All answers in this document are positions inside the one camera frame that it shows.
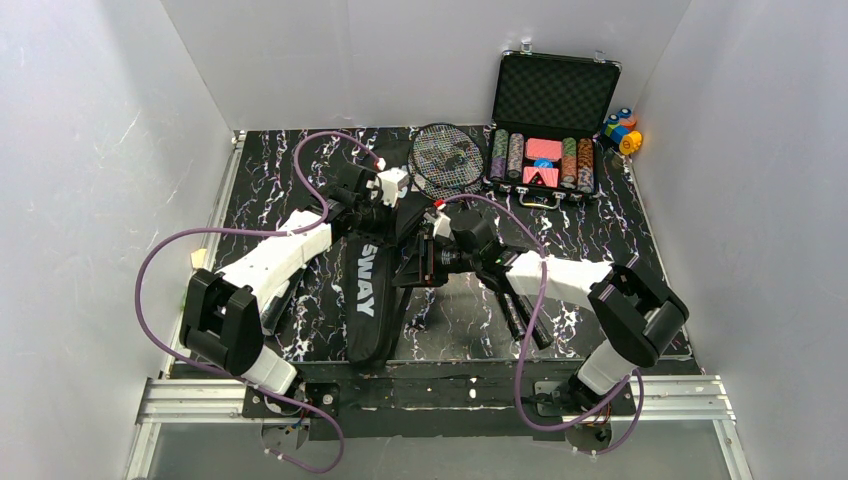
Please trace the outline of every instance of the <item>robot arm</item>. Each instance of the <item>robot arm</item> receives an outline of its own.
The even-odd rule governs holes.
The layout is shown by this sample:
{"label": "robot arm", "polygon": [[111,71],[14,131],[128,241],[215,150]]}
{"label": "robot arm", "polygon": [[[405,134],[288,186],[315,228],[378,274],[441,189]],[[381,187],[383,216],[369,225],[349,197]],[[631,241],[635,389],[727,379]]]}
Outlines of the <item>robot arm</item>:
{"label": "robot arm", "polygon": [[[435,233],[424,233],[417,262],[408,262],[399,278],[405,285],[439,286],[447,273],[473,271],[498,295],[513,338],[524,338],[532,310],[526,297],[538,294],[542,279],[539,254],[502,244],[491,223],[473,210],[450,215],[449,245],[440,248],[433,237],[446,234],[438,233],[434,220]],[[607,336],[562,392],[587,408],[634,368],[656,365],[689,317],[683,302],[637,255],[613,264],[552,256],[545,262],[545,296],[593,310]],[[538,321],[533,339],[539,349],[553,341]]]}
{"label": "robot arm", "polygon": [[[387,225],[397,221],[395,207],[407,182],[400,169],[375,172],[345,165],[337,184],[326,192],[328,223],[298,235],[266,239],[217,273],[195,272],[186,293],[180,342],[234,376],[291,396],[297,370],[264,345],[264,336],[273,332],[263,329],[263,313],[289,289],[298,271],[339,238],[356,231],[391,243],[405,235],[410,222],[399,229]],[[295,211],[280,230],[291,231],[318,219],[314,212]]]}
{"label": "robot arm", "polygon": [[[593,310],[607,340],[569,380],[568,393],[594,404],[636,367],[656,365],[689,317],[689,310],[640,258],[626,263],[548,257],[545,295]],[[539,291],[542,260],[519,255],[506,277],[523,294]]]}

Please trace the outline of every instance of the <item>metal frame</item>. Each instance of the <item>metal frame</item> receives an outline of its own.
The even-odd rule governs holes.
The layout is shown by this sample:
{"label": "metal frame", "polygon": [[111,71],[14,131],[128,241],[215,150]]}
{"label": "metal frame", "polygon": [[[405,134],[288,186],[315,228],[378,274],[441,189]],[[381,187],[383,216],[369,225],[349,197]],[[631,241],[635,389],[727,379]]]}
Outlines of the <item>metal frame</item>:
{"label": "metal frame", "polygon": [[[209,218],[210,226],[223,224],[236,171],[241,161],[245,138],[246,132],[244,130],[235,133],[233,136],[233,152],[227,163],[215,207]],[[642,196],[632,162],[629,159],[625,159],[625,162],[630,168],[636,196],[642,203]],[[651,229],[650,221],[647,216],[645,218],[648,228]],[[219,238],[219,235],[206,235],[203,238],[203,248],[207,249],[204,262],[206,268],[213,267]],[[656,239],[654,239],[654,248],[657,250],[660,267],[668,281],[668,273],[662,263]],[[175,329],[171,346],[184,351],[178,341],[178,332],[179,330]],[[173,364],[173,357],[168,356],[165,368],[163,368],[164,379],[150,380],[145,388],[136,422],[136,436],[127,464],[125,475],[127,479],[147,477],[162,424],[265,423],[285,425],[294,422],[294,419],[285,417],[279,419],[244,418],[241,415],[246,393],[244,384],[236,380],[226,379],[171,379],[169,372]],[[749,480],[752,478],[742,445],[736,434],[736,415],[721,383],[721,377],[717,375],[646,376],[644,383],[645,403],[640,421],[712,421],[731,479]],[[634,396],[642,394],[635,379],[631,381],[630,387]],[[572,418],[574,417],[563,417],[563,420],[568,421]],[[631,418],[632,416],[613,416],[611,420],[627,421]]]}

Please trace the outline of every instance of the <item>white enclosure panel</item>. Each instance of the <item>white enclosure panel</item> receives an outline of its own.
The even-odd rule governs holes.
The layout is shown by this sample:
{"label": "white enclosure panel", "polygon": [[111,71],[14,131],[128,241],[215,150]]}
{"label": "white enclosure panel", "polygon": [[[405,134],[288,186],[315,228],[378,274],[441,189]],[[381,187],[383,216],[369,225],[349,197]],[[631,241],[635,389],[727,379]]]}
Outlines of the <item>white enclosure panel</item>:
{"label": "white enclosure panel", "polygon": [[688,1],[163,0],[231,128],[488,122],[500,54],[621,61],[632,106]]}
{"label": "white enclosure panel", "polygon": [[4,1],[0,71],[0,477],[118,478],[230,133],[158,2]]}
{"label": "white enclosure panel", "polygon": [[756,478],[848,469],[846,25],[839,0],[694,0],[636,108],[647,210]]}

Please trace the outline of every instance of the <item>black table surface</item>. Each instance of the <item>black table surface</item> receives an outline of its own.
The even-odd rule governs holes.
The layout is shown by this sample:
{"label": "black table surface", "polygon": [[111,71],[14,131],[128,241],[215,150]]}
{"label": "black table surface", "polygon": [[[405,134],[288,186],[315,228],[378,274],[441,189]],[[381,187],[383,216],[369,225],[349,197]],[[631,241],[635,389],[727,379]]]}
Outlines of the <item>black table surface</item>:
{"label": "black table surface", "polygon": [[[463,127],[481,145],[489,129]],[[359,128],[340,130],[369,147],[409,140],[415,128]],[[314,130],[251,131],[227,206],[224,226],[249,229],[280,228],[288,215],[303,208],[309,193],[292,168],[298,142]],[[342,162],[358,162],[364,153],[338,137],[322,137],[307,145],[300,159],[309,181],[320,186],[332,179]],[[567,204],[560,211],[527,209],[515,198],[485,193],[507,205],[546,244],[552,255],[572,260],[611,261],[638,253],[660,275],[659,257],[642,205],[626,166],[605,161],[599,173],[599,198],[586,204]],[[499,227],[503,240],[530,247],[519,229],[491,207],[480,207]],[[216,267],[230,264],[259,239],[225,235],[216,252]],[[344,295],[341,250],[345,242],[309,264],[287,312],[286,327],[266,343],[291,361],[341,361],[345,359]],[[556,337],[554,345],[531,358],[579,359],[604,340],[591,311],[573,304],[546,300],[541,320]],[[472,274],[454,275],[437,289],[416,289],[406,313],[396,360],[461,361],[515,359],[519,347],[512,340],[493,294]],[[680,332],[665,356],[692,356]]]}

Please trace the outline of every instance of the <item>purple cable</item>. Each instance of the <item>purple cable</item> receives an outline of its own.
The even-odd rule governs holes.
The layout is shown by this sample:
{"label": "purple cable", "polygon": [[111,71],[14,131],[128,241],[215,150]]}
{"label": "purple cable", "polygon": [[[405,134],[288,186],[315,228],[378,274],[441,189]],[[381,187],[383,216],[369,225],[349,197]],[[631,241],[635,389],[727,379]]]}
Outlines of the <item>purple cable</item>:
{"label": "purple cable", "polygon": [[[356,146],[358,146],[359,148],[364,150],[368,155],[373,157],[375,162],[380,159],[380,157],[378,157],[374,152],[372,152],[362,142],[360,142],[359,140],[351,137],[350,135],[344,134],[344,133],[318,132],[318,133],[313,133],[312,135],[309,135],[309,136],[305,137],[303,140],[301,140],[300,143],[298,143],[297,148],[295,148],[295,150],[294,150],[294,170],[297,173],[298,178],[300,178],[300,181],[303,183],[303,185],[306,187],[306,189],[309,190],[309,193],[312,194],[313,197],[318,199],[318,202],[321,204],[321,218],[318,219],[315,223],[313,223],[311,225],[307,225],[305,227],[295,228],[291,231],[261,231],[261,230],[242,230],[242,229],[238,229],[238,228],[212,228],[212,227],[192,228],[192,229],[189,229],[189,230],[184,230],[182,232],[177,232],[177,233],[171,235],[170,237],[162,240],[161,242],[159,242],[158,245],[153,247],[153,249],[150,251],[149,254],[147,254],[147,257],[145,257],[144,261],[141,262],[141,267],[139,267],[139,269],[138,269],[138,276],[136,277],[136,281],[135,281],[135,314],[136,314],[136,317],[138,317],[138,324],[141,326],[142,331],[144,331],[144,334],[147,335],[147,338],[149,338],[150,341],[153,342],[157,347],[159,347],[165,353],[172,355],[176,359],[182,360],[186,364],[191,365],[195,368],[199,368],[200,370],[203,370],[205,372],[213,373],[215,375],[220,375],[220,376],[223,376],[223,377],[235,378],[236,380],[239,380],[239,381],[242,381],[242,382],[244,381],[244,379],[234,377],[234,376],[230,375],[229,373],[221,370],[220,368],[217,368],[217,367],[214,367],[214,366],[211,366],[211,365],[202,364],[200,362],[192,360],[191,358],[188,358],[184,355],[179,354],[178,352],[174,351],[172,348],[165,345],[164,342],[159,340],[159,338],[157,338],[156,335],[153,334],[153,332],[150,330],[150,327],[147,325],[147,321],[144,319],[144,314],[142,313],[142,309],[141,309],[141,287],[142,287],[142,283],[143,283],[143,280],[144,280],[144,274],[147,271],[147,267],[150,266],[150,262],[153,260],[153,257],[155,257],[156,254],[159,253],[160,250],[162,250],[166,245],[173,242],[174,240],[177,240],[178,238],[186,237],[188,235],[195,235],[195,234],[199,234],[199,233],[220,233],[220,234],[248,235],[248,236],[252,236],[252,237],[286,237],[286,236],[289,236],[289,235],[297,235],[297,234],[300,234],[300,233],[303,233],[303,232],[307,232],[307,231],[312,230],[313,228],[321,225],[322,223],[324,223],[324,220],[327,219],[327,213],[328,213],[328,210],[329,210],[329,207],[327,206],[327,202],[326,202],[326,200],[324,200],[323,197],[321,197],[321,195],[318,193],[318,190],[316,190],[315,187],[313,187],[309,183],[309,181],[306,179],[306,177],[303,175],[303,172],[300,170],[300,162],[299,162],[300,151],[303,148],[303,146],[306,145],[306,143],[309,142],[310,140],[313,140],[313,139],[318,138],[318,137],[324,137],[324,136],[334,136],[334,137],[344,138],[345,140],[349,140],[349,141],[353,142],[354,144],[356,144]],[[336,465],[338,465],[338,463],[342,459],[342,455],[344,455],[344,435],[342,434],[342,429],[339,426],[338,422],[336,422],[336,420],[333,419],[333,417],[331,417],[327,413],[323,412],[319,408],[313,407],[312,405],[308,405],[308,404],[303,403],[303,402],[298,402],[297,400],[294,400],[292,398],[288,398],[288,397],[285,397],[283,395],[271,392],[271,391],[266,390],[262,387],[258,387],[257,390],[259,392],[263,393],[264,395],[267,395],[271,398],[275,398],[277,400],[280,400],[280,401],[283,401],[285,403],[294,405],[296,407],[305,408],[305,409],[309,410],[310,412],[313,412],[313,413],[320,415],[325,420],[327,420],[330,423],[330,425],[333,426],[333,429],[335,429],[336,433],[339,435],[339,453],[338,453],[338,455],[336,455],[336,458],[333,460],[333,462],[330,463],[328,466],[326,466],[324,468],[313,467],[311,465],[308,465],[306,463],[301,462],[300,460],[298,460],[296,458],[290,457],[286,454],[280,454],[280,455],[282,455],[283,460],[287,460],[287,461],[297,465],[298,467],[300,467],[300,468],[302,468],[302,469],[304,469],[308,472],[312,472],[312,473],[326,473],[326,472],[329,472],[330,470],[332,470],[333,468],[335,468]]]}
{"label": "purple cable", "polygon": [[[536,238],[536,236],[530,232],[530,229],[527,228],[527,226],[524,225],[514,213],[512,213],[509,209],[494,200],[482,197],[480,195],[474,195],[473,193],[461,193],[445,199],[445,202],[453,202],[455,200],[461,200],[463,198],[480,200],[504,212],[510,220],[512,220],[516,225],[518,225],[521,231],[523,231],[528,237],[530,237],[531,240],[533,240],[533,243],[536,244],[536,247],[539,250],[539,256],[542,258],[542,278],[539,284],[539,298],[536,299],[536,304],[533,305],[533,312],[530,314],[530,321],[527,323],[527,333],[525,333],[524,335],[524,340],[521,343],[521,351],[518,354],[518,365],[515,368],[515,383],[513,385],[513,394],[515,401],[515,409],[518,411],[518,416],[521,417],[521,420],[523,420],[528,427],[534,430],[538,430],[540,432],[558,432],[571,428],[577,425],[578,423],[582,422],[583,420],[589,418],[590,416],[596,415],[598,412],[601,411],[602,408],[607,406],[607,404],[609,404],[609,402],[612,401],[612,399],[615,398],[615,396],[618,395],[619,392],[621,392],[625,385],[627,385],[629,376],[622,379],[618,383],[618,385],[616,385],[612,390],[607,393],[607,395],[604,397],[603,400],[601,400],[600,403],[595,405],[594,408],[569,422],[563,422],[558,425],[539,425],[537,423],[534,423],[532,420],[530,420],[529,417],[527,417],[527,413],[524,411],[524,406],[521,403],[521,375],[524,371],[524,362],[527,359],[527,352],[530,350],[530,340],[533,338],[533,329],[536,328],[536,320],[539,317],[539,311],[542,309],[542,302],[545,300],[545,292],[548,288],[548,264],[545,261],[545,258],[548,256],[548,252],[542,242],[540,242],[539,239]],[[634,370],[634,373],[636,374],[636,378],[639,380],[640,398],[639,405],[636,408],[636,415],[634,415],[633,417],[633,422],[630,424],[630,428],[627,429],[627,432],[625,432],[625,434],[618,442],[616,442],[614,445],[607,447],[604,450],[600,450],[595,453],[608,453],[612,450],[615,450],[616,448],[618,448],[619,445],[623,443],[624,440],[626,440],[630,436],[630,434],[633,432],[633,429],[636,428],[636,422],[639,420],[639,416],[642,413],[644,389],[642,388],[641,374],[638,370]]]}

